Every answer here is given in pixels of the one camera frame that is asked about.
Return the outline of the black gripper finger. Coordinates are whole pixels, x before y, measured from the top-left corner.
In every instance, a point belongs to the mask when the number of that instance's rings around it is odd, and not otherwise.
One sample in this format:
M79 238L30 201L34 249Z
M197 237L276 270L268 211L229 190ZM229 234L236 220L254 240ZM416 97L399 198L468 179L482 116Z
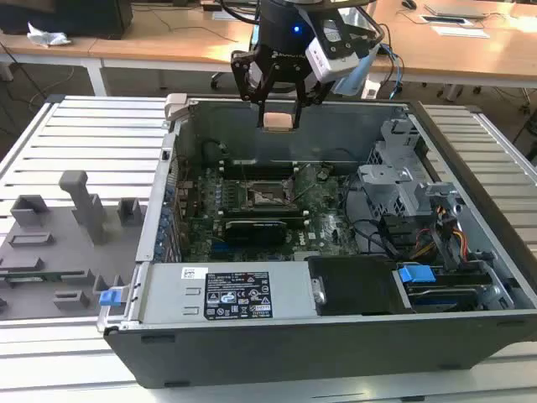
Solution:
M304 78L295 78L294 84L296 99L292 112L292 128L298 128L302 109L311 105L321 105L332 89L332 82L321 83L317 81L310 90L306 89Z
M261 72L256 86L251 82L253 66L257 66ZM248 52L234 50L231 54L231 68L241 99L258 106L257 127L262 128L265 102L275 83L271 49L255 49Z

